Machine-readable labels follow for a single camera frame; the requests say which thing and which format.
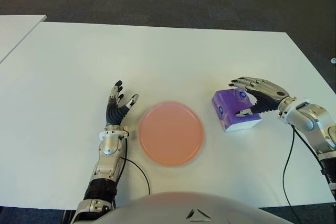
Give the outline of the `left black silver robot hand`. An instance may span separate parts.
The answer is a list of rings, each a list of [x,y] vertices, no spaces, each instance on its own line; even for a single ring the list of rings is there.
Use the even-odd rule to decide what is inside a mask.
[[[112,87],[109,94],[107,108],[106,108],[106,124],[107,125],[121,125],[122,120],[128,114],[130,109],[136,104],[139,95],[133,95],[129,101],[124,105],[120,104],[120,101],[123,99],[124,94],[121,94],[122,91],[122,81],[119,80]]]

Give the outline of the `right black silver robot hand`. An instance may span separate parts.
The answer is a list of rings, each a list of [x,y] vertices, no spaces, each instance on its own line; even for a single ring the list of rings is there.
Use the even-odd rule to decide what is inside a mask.
[[[240,77],[232,80],[229,86],[242,89],[256,98],[254,105],[240,110],[236,117],[277,110],[281,101],[289,97],[285,89],[265,79]]]

